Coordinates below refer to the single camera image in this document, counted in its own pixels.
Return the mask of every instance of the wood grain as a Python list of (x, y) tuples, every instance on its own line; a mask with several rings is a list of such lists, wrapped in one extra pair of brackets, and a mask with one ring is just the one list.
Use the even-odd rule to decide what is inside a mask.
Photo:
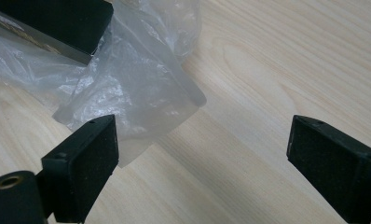
[[(201, 13), (184, 69), (207, 105), (116, 169), (87, 223), (344, 223), (285, 150), (294, 114), (371, 147), (371, 0), (205, 0)], [(38, 171), (68, 134), (0, 85), (0, 175)]]

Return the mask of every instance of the plastic bag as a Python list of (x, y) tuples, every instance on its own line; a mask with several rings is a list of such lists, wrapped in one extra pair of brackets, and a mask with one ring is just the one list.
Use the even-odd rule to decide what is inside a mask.
[(116, 114), (123, 167), (206, 99), (181, 61), (199, 35), (199, 1), (115, 1), (115, 14), (88, 67), (0, 29), (0, 80), (55, 111), (72, 131)]

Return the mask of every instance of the black box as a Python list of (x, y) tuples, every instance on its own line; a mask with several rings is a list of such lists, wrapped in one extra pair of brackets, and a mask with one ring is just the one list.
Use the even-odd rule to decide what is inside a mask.
[(0, 0), (0, 25), (42, 49), (88, 64), (113, 16), (104, 0)]

